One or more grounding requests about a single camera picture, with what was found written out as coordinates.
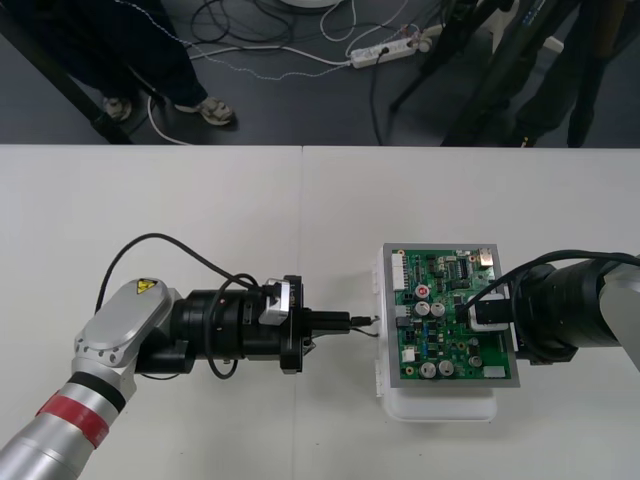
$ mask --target white power strip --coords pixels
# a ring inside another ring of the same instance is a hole
[[[403,38],[401,40],[383,43],[382,45],[376,45],[375,47],[354,50],[351,52],[351,65],[355,68],[374,65],[380,56],[380,52],[385,47],[389,49],[389,53],[382,55],[379,63],[390,62],[397,58],[409,57],[416,53],[416,49],[410,46],[410,42],[411,40],[409,38]]]

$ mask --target sneaker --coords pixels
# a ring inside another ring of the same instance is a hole
[[[533,148],[536,146],[537,141],[537,138],[529,137],[527,135],[517,135],[514,133],[511,135],[509,140],[504,143],[504,146],[509,148]]]
[[[131,116],[133,107],[128,98],[103,98],[102,108],[116,123],[122,123]]]
[[[233,120],[233,110],[217,98],[208,97],[195,107],[175,105],[176,109],[184,113],[199,113],[211,125],[220,127]]]

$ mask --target circuit board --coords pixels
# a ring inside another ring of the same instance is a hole
[[[510,330],[455,314],[495,280],[491,250],[393,250],[392,260],[400,378],[510,379]]]

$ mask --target red band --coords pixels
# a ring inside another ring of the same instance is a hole
[[[100,415],[69,397],[54,395],[44,404],[36,417],[41,413],[55,415],[75,425],[96,448],[109,434],[109,425]]]

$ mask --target metal bracket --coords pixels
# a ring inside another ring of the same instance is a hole
[[[258,322],[262,325],[282,325],[289,316],[291,284],[286,280],[270,278],[266,285],[274,288],[273,295],[267,297],[267,306]]]

